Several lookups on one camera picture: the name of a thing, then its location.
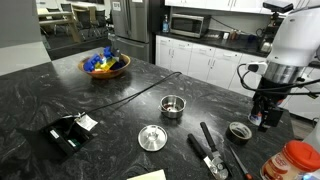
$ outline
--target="microwave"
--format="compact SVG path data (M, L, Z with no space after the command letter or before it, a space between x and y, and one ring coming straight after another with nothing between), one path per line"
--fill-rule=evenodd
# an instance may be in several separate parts
M175 13L171 16L170 32L200 38L209 28L211 15Z

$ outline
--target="kitchen counter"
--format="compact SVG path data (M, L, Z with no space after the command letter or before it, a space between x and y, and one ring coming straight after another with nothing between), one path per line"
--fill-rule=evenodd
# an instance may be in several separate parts
M263 163L293 139L288 112L278 127L266 133L247 120L252 103L248 97L185 75L148 90L129 103L90 114L98 122L95 137L63 164L39 160L16 128L38 130L65 114L77 114L128 97L169 75L169 70L132 58L124 74L111 80L92 79L77 68L78 62L97 48L50 63L0 76L0 179L127 179L164 169L168 180L213 179L204 162L187 142L187 134L206 147L200 127L206 122L217 149L230 164L232 179L242 173L229 148L232 146L254 178ZM187 101L179 120L163 117L158 106L162 97L175 94ZM242 122L253 138L245 146L225 137L230 122ZM159 125L168 141L158 152L144 151L138 143L140 130Z
M257 40L253 40L252 42L248 42L248 36L241 36L238 40L225 40L225 39L216 39L211 37L202 37L202 38L193 38L187 37L172 33L163 33L158 32L156 35L164 36L168 38L179 39L183 41L188 41L197 44L203 44L207 46L213 46L217 48L228 49L236 52L251 54L259 57L267 57L269 53L263 53L258 51L259 42Z

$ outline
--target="stainless steel cup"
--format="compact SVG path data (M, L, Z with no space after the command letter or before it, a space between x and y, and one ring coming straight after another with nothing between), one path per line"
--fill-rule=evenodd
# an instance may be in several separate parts
M176 95L168 95L161 99L159 110L168 118L176 119L182 116L187 101Z

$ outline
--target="metal lid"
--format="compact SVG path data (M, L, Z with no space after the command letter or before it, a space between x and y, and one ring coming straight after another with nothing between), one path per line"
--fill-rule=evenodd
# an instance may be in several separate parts
M157 125L149 125L141 129L138 135L140 146L147 151L158 151L167 142L166 131Z

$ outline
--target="jar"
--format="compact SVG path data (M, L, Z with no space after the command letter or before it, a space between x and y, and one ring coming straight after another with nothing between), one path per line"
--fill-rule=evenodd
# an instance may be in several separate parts
M320 168L320 154L309 144L292 140L261 168L264 180L296 179Z

